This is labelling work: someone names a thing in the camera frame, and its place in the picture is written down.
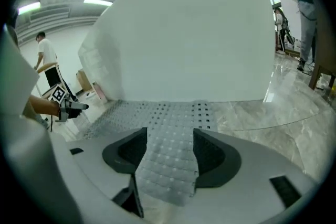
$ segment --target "shoe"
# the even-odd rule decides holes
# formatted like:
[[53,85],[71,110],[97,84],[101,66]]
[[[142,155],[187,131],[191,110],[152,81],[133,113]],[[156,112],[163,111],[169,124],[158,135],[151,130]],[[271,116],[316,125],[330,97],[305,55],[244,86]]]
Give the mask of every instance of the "shoe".
[[303,72],[304,71],[304,69],[305,69],[305,61],[303,61],[302,59],[300,59],[300,62],[299,62],[299,65],[298,65],[298,70],[299,71],[301,71],[301,72]]

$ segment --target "black pants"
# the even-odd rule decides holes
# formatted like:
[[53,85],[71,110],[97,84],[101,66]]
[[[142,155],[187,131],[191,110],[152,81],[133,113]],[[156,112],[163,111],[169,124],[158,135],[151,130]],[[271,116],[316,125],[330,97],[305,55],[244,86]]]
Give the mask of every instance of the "black pants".
[[280,50],[285,51],[285,35],[286,35],[286,30],[281,29],[280,30]]
[[[56,84],[59,84],[61,82],[61,79],[58,76],[57,73],[57,69],[56,67],[50,68],[49,70],[47,70],[45,72],[49,86],[52,88],[53,86],[55,86]],[[65,87],[67,88],[71,98],[73,100],[76,100],[76,96],[72,94],[72,92],[70,91],[70,88],[68,87],[68,85],[66,84],[66,82],[63,80]]]

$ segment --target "fluorescent light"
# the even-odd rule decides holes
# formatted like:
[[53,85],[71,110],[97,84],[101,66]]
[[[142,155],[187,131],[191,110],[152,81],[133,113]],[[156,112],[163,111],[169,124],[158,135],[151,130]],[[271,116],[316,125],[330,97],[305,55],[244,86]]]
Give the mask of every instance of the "fluorescent light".
[[30,10],[37,9],[37,8],[41,8],[40,1],[31,3],[31,4],[27,5],[27,6],[23,6],[23,7],[19,8],[18,9],[19,10],[19,15],[22,14],[22,13],[28,12]]
[[113,4],[112,2],[104,1],[104,0],[84,0],[84,3],[98,4],[98,5],[104,5],[104,6],[111,6]]

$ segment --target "marble floor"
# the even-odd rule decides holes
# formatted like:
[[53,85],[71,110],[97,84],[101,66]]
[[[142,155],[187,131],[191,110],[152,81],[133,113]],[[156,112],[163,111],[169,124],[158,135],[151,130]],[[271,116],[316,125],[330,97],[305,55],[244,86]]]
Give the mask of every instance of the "marble floor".
[[[268,146],[321,182],[334,158],[336,113],[308,87],[310,77],[297,71],[297,64],[293,57],[276,54],[263,100],[217,102],[213,110],[219,132]],[[82,131],[112,105],[95,95],[79,100],[90,106],[83,115],[54,123],[53,132],[67,141],[82,139]]]

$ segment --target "perforated mat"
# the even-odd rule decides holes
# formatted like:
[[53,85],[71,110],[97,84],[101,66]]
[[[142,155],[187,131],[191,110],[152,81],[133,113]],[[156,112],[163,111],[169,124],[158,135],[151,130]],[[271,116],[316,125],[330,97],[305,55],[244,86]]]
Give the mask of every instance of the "perforated mat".
[[148,143],[135,173],[138,189],[154,198],[184,205],[194,195],[198,177],[193,129],[217,131],[211,104],[118,101],[86,130],[84,137],[141,127],[148,128]]

